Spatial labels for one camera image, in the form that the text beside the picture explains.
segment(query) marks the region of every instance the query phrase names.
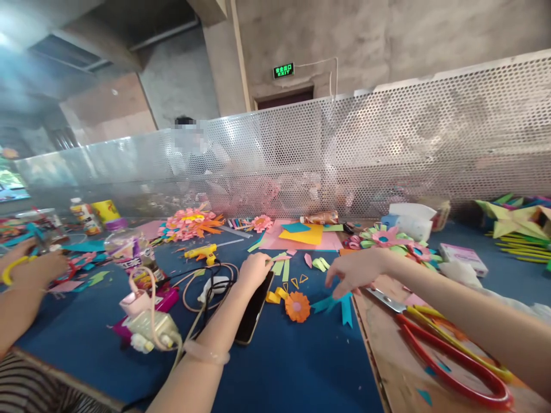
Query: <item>yellow scissors handle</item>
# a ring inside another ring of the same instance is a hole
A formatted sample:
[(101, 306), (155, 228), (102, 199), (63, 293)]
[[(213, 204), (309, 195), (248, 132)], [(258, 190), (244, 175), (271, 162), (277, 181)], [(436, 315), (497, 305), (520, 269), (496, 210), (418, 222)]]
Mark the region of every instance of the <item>yellow scissors handle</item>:
[(463, 344), (458, 342), (455, 338), (450, 336), (448, 333), (443, 331), (440, 327), (438, 327), (436, 324), (434, 324), (430, 319), (426, 318), (421, 312), (429, 315), (434, 315), (436, 317), (444, 318), (442, 314), (440, 314), (438, 311), (430, 309), (428, 307), (420, 307), (419, 309), (416, 309), (414, 307), (408, 306), (406, 308), (406, 311), (411, 314), (417, 321), (420, 323), (430, 327), (430, 329), (433, 331), (434, 334), (436, 334), (438, 337), (440, 337), (442, 340), (448, 342), (452, 346), (454, 346), (457, 350), (461, 351), (462, 353), (465, 353), (467, 356), (475, 360), (477, 363), (483, 365), (488, 370), (495, 373), (496, 376), (498, 376), (500, 379), (502, 379), (505, 383), (510, 383), (513, 380), (513, 374), (507, 370), (505, 367), (496, 367), (490, 363), (488, 363), (485, 360), (482, 360), (479, 356), (474, 354), (472, 351), (470, 351), (468, 348), (466, 348)]
[(18, 266), (19, 264), (34, 261), (35, 259), (36, 259), (36, 255), (33, 255), (31, 257), (23, 256), (23, 257), (19, 258), (18, 260), (12, 262), (11, 264), (9, 264), (6, 267), (6, 269), (2, 272), (2, 281), (4, 281), (4, 284), (7, 285), (7, 286), (10, 286), (13, 283), (13, 281), (10, 277), (10, 273), (13, 270), (13, 267)]

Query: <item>striped shirt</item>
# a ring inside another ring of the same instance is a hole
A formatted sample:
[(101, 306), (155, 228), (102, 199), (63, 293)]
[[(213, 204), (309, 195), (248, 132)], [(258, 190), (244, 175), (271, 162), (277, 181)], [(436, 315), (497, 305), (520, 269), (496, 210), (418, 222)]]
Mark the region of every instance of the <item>striped shirt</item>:
[(2, 413), (108, 413), (109, 408), (8, 353), (0, 362)]

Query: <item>pink paper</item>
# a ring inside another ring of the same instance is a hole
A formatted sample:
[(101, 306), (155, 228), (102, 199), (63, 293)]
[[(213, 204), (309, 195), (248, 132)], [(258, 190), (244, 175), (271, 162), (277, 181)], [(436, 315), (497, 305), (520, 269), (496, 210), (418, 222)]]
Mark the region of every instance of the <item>pink paper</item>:
[(425, 307), (427, 306), (427, 303), (424, 302), (423, 299), (416, 294), (410, 295), (408, 299), (403, 303), (408, 306), (414, 306), (414, 305), (420, 305)]
[(304, 254), (304, 260), (306, 261), (306, 264), (308, 264), (308, 267), (312, 268), (312, 257), (310, 254)]
[(275, 220), (274, 225), (266, 231), (262, 239), (264, 242), (259, 247), (260, 250), (311, 250), (311, 251), (337, 251), (343, 248), (342, 243), (336, 232), (324, 232), (321, 237), (320, 245), (305, 244), (298, 241), (279, 238), (283, 232), (281, 225), (290, 224), (291, 220)]
[(58, 284), (48, 291), (51, 293), (69, 293), (82, 283), (84, 283), (84, 281), (65, 281), (64, 283)]
[(162, 220), (151, 221), (150, 223), (140, 225), (136, 229), (139, 229), (140, 231), (142, 231), (143, 235), (148, 240), (152, 240), (152, 239), (155, 239), (155, 238), (159, 237), (159, 235), (158, 235), (159, 227), (161, 226), (161, 224), (163, 222), (165, 222), (165, 221), (162, 221)]

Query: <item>perforated metal panel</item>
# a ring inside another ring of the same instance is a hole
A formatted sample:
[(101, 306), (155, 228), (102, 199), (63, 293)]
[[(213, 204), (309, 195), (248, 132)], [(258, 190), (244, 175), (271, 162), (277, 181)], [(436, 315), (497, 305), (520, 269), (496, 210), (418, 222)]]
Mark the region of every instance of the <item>perforated metal panel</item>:
[(379, 217), (443, 196), (455, 209), (551, 193), (551, 51), (17, 161), (41, 207), (113, 199), (163, 216), (337, 209)]

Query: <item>person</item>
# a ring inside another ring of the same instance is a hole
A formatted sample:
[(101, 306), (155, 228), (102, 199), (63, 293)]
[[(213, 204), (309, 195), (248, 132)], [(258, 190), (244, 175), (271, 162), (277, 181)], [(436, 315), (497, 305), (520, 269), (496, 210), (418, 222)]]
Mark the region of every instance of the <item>person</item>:
[[(25, 240), (0, 258), (0, 274), (34, 247)], [(11, 286), (0, 295), (0, 411), (96, 413), (107, 407), (47, 375), (10, 352), (33, 323), (51, 281), (67, 272), (61, 251), (19, 264), (10, 272)]]
[[(227, 357), (245, 308), (270, 271), (273, 263), (269, 260), (258, 253), (243, 262), (237, 282), (196, 339), (202, 351), (182, 358), (148, 413), (211, 411), (223, 370), (212, 357)], [(359, 294), (358, 287), (370, 285), (380, 274), (414, 291), (551, 402), (551, 327), (547, 324), (384, 248), (335, 259), (325, 286), (330, 288), (339, 278), (333, 291), (333, 298), (339, 299), (350, 291)]]

